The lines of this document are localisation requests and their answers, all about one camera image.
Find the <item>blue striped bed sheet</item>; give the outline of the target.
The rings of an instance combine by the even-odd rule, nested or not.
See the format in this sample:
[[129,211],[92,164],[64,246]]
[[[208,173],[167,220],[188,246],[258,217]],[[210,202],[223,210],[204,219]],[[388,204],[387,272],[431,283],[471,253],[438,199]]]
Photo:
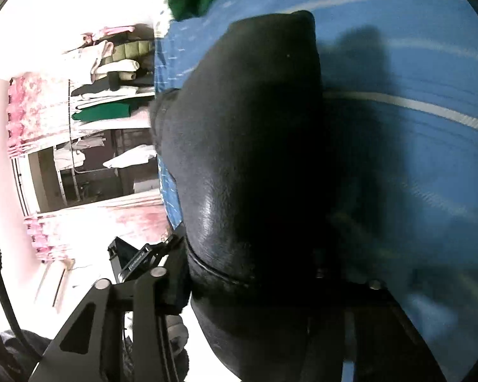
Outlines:
[[353,143],[356,193],[340,215],[344,361],[354,381],[348,283],[384,283],[444,381],[478,381],[478,0],[214,0],[173,19],[160,92],[179,88],[235,22],[308,11],[326,121]]

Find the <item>black leather jacket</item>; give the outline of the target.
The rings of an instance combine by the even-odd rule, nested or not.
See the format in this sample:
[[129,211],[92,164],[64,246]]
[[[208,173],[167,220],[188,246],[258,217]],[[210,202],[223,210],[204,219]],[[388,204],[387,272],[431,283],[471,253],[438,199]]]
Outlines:
[[352,139],[326,121],[308,11],[232,23],[150,108],[187,234],[192,309],[243,381],[338,381]]

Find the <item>open clothes rack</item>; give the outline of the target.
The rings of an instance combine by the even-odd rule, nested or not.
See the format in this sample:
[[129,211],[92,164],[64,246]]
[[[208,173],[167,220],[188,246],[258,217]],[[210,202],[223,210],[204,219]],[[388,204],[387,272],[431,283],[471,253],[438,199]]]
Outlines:
[[10,82],[22,114],[9,129],[18,194],[28,213],[122,197],[154,187],[148,102],[154,97],[154,30],[136,23],[79,37],[46,71]]

